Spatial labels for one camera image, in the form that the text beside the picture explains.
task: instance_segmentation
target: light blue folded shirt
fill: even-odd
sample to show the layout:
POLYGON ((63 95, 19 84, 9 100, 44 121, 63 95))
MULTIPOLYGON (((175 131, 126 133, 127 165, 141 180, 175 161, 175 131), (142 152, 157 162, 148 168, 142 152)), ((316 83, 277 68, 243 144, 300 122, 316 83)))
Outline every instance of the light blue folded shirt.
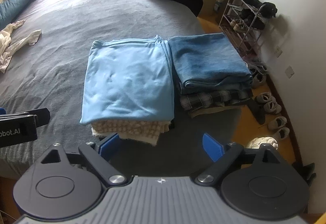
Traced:
POLYGON ((94 41, 90 50, 80 123, 174 118, 172 55, 160 36, 94 41))

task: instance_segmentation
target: bed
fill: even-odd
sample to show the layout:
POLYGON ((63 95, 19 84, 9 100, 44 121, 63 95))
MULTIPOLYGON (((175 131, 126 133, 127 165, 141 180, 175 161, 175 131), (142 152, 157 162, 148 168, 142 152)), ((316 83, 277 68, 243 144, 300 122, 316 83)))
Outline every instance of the bed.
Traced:
MULTIPOLYGON (((77 147, 96 141, 90 126, 79 124, 94 40, 203 34, 191 11, 169 0, 35 0, 18 19, 26 22, 12 42, 36 29, 42 35, 34 46, 17 51, 0 75, 1 106, 9 113, 47 107, 51 120, 38 128, 38 140, 0 149, 0 176, 13 179, 55 142, 77 147)), ((157 147, 127 141, 112 163, 127 175, 186 175, 209 162, 201 148, 203 133, 228 142, 239 114, 229 110, 191 120, 176 100, 176 128, 161 135, 157 147)))

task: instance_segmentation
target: shoe rack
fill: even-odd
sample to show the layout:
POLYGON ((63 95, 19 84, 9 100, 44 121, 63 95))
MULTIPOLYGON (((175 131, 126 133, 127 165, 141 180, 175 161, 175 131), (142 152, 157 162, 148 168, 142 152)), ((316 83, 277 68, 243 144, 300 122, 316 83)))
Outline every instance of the shoe rack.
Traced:
POLYGON ((259 50, 258 40, 263 33, 263 30, 253 28, 254 22, 259 18, 265 27, 269 22, 269 19, 264 18, 260 12, 265 5, 262 5, 259 9, 247 4, 243 0, 229 0, 226 9, 224 10, 223 17, 220 21, 219 27, 229 38, 230 42, 236 48, 241 57, 247 54, 256 54, 259 50), (255 15, 252 23, 250 25, 246 24, 244 20, 239 16, 242 9, 250 9, 255 15), (241 20, 241 24, 244 29, 242 32, 234 31, 232 27, 232 20, 241 20))

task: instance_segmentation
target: stack of folded clothes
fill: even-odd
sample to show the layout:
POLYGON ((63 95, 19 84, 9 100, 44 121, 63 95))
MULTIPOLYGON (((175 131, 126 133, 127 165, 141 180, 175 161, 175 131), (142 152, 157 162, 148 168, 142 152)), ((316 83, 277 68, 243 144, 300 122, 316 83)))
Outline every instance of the stack of folded clothes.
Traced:
POLYGON ((252 75, 223 33, 168 40, 182 107, 191 117, 244 105, 252 75))
POLYGON ((95 136, 155 145, 174 118, 172 59, 161 37, 94 41, 88 58, 82 125, 95 136))

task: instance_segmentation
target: white crumpled clothing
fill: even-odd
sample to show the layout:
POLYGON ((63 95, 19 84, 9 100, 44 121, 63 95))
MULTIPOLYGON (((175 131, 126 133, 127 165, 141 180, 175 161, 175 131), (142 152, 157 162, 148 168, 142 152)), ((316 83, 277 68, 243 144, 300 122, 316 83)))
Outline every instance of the white crumpled clothing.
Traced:
POLYGON ((38 39, 41 30, 33 31, 29 36, 24 39, 21 39, 18 42, 10 45, 12 31, 21 27, 26 20, 17 21, 15 23, 8 24, 2 31, 0 31, 0 71, 4 73, 8 67, 11 57, 16 51, 18 51, 25 44, 34 45, 38 39))

